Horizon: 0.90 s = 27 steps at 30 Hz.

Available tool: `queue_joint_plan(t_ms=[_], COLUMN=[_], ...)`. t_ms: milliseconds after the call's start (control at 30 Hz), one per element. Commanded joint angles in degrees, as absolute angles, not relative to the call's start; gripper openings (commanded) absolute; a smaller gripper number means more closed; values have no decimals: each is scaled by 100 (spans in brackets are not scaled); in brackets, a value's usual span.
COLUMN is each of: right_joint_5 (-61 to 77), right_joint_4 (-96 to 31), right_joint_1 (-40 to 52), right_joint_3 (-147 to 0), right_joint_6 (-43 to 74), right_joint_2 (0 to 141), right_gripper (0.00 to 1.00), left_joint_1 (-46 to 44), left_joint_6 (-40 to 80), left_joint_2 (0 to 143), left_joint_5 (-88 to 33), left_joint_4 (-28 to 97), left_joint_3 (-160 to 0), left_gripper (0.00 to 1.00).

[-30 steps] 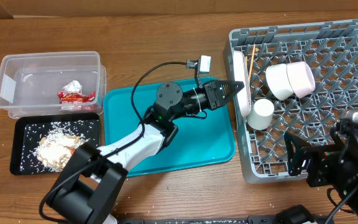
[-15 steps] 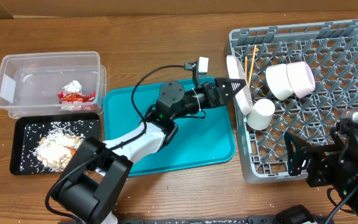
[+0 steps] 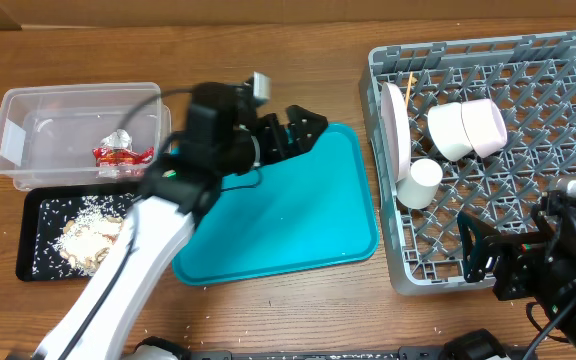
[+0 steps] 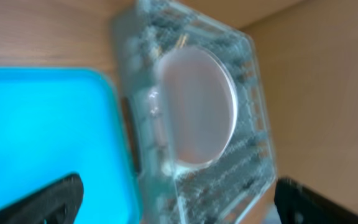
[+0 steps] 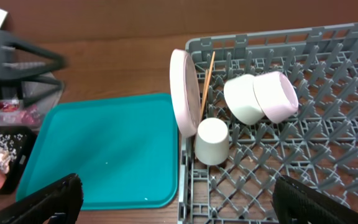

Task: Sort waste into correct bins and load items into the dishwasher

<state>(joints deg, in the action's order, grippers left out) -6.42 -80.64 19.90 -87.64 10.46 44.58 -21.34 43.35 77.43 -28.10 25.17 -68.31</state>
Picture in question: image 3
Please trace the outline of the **red snack wrapper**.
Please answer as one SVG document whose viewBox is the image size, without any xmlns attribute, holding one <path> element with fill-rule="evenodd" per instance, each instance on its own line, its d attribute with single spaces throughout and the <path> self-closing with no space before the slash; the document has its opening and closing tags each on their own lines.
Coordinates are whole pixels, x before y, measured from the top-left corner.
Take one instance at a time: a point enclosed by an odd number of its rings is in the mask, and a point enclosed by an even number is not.
<svg viewBox="0 0 576 360">
<path fill-rule="evenodd" d="M 143 153 L 136 153 L 127 148 L 99 147 L 93 151 L 98 167 L 102 166 L 132 166 L 149 163 L 154 157 L 154 148 L 149 147 Z"/>
</svg>

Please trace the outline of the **white cup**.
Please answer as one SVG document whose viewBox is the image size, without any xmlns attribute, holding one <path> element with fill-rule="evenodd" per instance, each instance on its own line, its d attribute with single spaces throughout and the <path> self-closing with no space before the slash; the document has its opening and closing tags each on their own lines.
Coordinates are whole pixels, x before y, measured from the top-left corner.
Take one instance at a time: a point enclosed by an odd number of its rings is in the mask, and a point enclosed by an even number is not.
<svg viewBox="0 0 576 360">
<path fill-rule="evenodd" d="M 409 175 L 397 184 L 397 199 L 409 209 L 422 209 L 434 199 L 443 178 L 441 166 L 432 159 L 419 159 Z"/>
</svg>

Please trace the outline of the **teal serving tray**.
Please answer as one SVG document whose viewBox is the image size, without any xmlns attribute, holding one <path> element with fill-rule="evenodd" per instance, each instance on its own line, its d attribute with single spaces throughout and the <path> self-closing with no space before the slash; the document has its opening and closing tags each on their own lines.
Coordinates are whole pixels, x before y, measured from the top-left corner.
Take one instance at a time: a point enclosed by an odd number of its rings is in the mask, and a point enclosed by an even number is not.
<svg viewBox="0 0 576 360">
<path fill-rule="evenodd" d="M 172 269 L 205 286 L 363 261 L 379 243 L 359 139 L 331 124 L 313 149 L 228 176 Z"/>
</svg>

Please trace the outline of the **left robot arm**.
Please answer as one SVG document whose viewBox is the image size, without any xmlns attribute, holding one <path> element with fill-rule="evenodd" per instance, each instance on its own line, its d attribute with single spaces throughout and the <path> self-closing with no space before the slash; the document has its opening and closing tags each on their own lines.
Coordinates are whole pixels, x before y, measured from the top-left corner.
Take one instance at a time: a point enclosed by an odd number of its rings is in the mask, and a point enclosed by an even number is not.
<svg viewBox="0 0 576 360">
<path fill-rule="evenodd" d="M 225 193 L 224 178 L 309 152 L 329 125 L 298 105 L 287 108 L 287 125 L 275 114 L 258 116 L 269 99 L 262 80 L 204 82 L 184 92 L 190 97 L 184 130 L 166 138 L 117 241 L 32 358 L 120 358 L 163 271 Z"/>
</svg>

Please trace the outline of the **wooden chopstick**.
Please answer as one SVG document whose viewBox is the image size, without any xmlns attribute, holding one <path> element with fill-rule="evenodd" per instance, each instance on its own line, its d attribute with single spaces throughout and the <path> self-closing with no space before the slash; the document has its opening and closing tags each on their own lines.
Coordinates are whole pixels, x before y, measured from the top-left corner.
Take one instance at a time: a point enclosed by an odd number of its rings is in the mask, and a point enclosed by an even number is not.
<svg viewBox="0 0 576 360">
<path fill-rule="evenodd" d="M 410 72 L 409 77 L 408 77 L 408 81 L 407 81 L 406 92 L 405 92 L 405 108 L 406 109 L 408 108 L 409 101 L 410 101 L 413 79 L 414 79 L 414 74 L 412 72 Z"/>
</svg>

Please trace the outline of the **white tissue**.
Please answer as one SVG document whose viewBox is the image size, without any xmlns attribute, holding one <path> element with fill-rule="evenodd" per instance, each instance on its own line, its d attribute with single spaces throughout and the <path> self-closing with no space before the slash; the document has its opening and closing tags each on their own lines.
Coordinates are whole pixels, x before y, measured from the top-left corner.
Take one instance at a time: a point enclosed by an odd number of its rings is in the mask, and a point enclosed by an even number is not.
<svg viewBox="0 0 576 360">
<path fill-rule="evenodd" d="M 100 146 L 110 149 L 132 150 L 132 137 L 123 129 L 117 129 L 100 141 Z"/>
</svg>

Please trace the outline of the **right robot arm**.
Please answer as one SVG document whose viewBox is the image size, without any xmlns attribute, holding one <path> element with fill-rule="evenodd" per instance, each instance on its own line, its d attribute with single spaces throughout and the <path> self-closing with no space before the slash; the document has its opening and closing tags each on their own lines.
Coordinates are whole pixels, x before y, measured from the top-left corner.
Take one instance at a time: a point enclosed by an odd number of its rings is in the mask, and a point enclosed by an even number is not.
<svg viewBox="0 0 576 360">
<path fill-rule="evenodd" d="M 461 211 L 464 279 L 480 282 L 491 273 L 498 300 L 532 297 L 542 307 L 549 323 L 538 331 L 528 355 L 554 329 L 576 348 L 576 193 L 544 192 L 531 218 L 535 231 L 505 234 Z"/>
</svg>

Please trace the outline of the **pink bowl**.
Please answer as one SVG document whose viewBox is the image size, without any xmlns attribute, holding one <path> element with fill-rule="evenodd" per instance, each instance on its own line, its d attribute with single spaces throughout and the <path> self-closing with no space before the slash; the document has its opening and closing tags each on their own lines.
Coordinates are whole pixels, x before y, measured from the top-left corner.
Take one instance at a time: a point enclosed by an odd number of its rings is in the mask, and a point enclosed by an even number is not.
<svg viewBox="0 0 576 360">
<path fill-rule="evenodd" d="M 462 104 L 462 122 L 475 153 L 485 158 L 507 143 L 507 130 L 501 112 L 490 99 Z"/>
</svg>

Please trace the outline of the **white plate with peanuts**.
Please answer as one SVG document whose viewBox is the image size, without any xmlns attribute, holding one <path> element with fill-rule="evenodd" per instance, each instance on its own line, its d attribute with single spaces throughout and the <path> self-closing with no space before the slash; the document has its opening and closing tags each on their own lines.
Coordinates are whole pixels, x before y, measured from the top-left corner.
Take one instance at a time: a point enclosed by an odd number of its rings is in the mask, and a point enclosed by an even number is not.
<svg viewBox="0 0 576 360">
<path fill-rule="evenodd" d="M 381 90 L 381 118 L 394 165 L 396 182 L 409 175 L 411 162 L 411 137 L 407 108 L 398 86 L 383 83 Z"/>
</svg>

